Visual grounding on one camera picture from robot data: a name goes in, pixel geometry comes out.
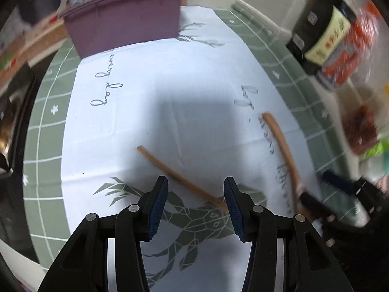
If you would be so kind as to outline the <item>wooden chopstick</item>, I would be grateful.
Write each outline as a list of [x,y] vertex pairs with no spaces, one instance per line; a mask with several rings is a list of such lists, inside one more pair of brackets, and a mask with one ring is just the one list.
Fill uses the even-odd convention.
[[181,176],[179,173],[168,167],[166,164],[161,162],[158,158],[154,157],[147,149],[145,149],[143,146],[137,146],[136,150],[142,154],[147,160],[149,160],[154,166],[156,166],[158,169],[163,171],[164,173],[168,174],[170,177],[175,179],[177,182],[181,183],[185,188],[187,188],[192,193],[196,194],[197,196],[200,196],[203,200],[206,202],[209,202],[215,206],[217,206],[219,209],[221,209],[223,212],[228,213],[228,207],[225,202],[220,200],[219,198],[216,198],[215,196],[212,196],[210,193],[206,192],[205,190],[201,189],[197,185],[195,185],[193,182],[190,182],[185,177]]

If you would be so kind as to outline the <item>purple plastic utensil box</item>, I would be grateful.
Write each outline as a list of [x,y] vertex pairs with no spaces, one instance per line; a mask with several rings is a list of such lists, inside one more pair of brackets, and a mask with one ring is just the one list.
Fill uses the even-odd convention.
[[89,0],[61,13],[80,58],[176,38],[181,0]]

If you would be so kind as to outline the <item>wooden spoon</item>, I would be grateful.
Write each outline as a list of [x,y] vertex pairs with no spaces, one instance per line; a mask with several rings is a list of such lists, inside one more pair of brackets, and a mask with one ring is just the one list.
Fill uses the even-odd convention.
[[306,209],[306,207],[303,206],[303,204],[300,201],[300,196],[302,195],[303,192],[307,191],[307,187],[305,186],[299,174],[293,155],[285,139],[285,136],[283,135],[283,132],[280,126],[278,125],[278,122],[276,121],[276,119],[273,117],[271,113],[269,112],[263,113],[262,118],[267,123],[274,138],[278,142],[280,151],[283,155],[284,160],[287,163],[287,167],[290,172],[290,178],[292,181],[293,205],[295,208],[295,213],[303,214],[310,222],[312,222],[313,219],[310,212],[308,211],[308,209]]

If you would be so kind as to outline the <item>green white table mat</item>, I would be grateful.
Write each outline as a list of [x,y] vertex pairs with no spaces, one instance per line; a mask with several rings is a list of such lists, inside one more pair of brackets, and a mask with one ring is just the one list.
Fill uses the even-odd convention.
[[318,182],[347,174],[321,96],[275,34],[246,10],[184,7],[178,38],[80,59],[72,41],[47,69],[28,125],[24,207],[48,270],[89,213],[136,203],[161,176],[137,150],[217,198],[232,176],[253,200],[292,216],[287,166],[262,114],[281,126],[304,184],[335,212],[353,202]]

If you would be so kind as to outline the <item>black gas stove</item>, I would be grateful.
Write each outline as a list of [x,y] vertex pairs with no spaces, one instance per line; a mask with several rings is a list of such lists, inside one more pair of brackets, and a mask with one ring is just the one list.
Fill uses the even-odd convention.
[[35,82],[35,74],[26,63],[1,94],[1,176],[10,176],[15,170],[26,102]]

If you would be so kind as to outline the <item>dark soy sauce bottle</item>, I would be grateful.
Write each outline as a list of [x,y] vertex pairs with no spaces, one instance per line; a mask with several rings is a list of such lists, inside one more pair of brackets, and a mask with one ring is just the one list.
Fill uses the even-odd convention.
[[333,54],[356,20],[344,0],[314,0],[297,22],[287,43],[308,75],[314,75]]

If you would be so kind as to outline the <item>yellow lid chili jar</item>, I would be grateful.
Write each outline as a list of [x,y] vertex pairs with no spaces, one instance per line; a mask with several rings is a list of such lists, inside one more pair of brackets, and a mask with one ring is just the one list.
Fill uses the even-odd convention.
[[348,101],[344,105],[342,127],[347,143],[355,155],[363,155],[379,143],[376,120],[373,98]]

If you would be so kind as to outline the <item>orange cap chili bottle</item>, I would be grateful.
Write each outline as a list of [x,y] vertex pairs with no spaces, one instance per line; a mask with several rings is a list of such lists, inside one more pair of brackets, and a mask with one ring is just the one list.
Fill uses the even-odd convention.
[[337,90],[367,60],[378,39],[381,18],[372,1],[366,2],[360,9],[343,41],[316,73],[317,81],[326,90]]

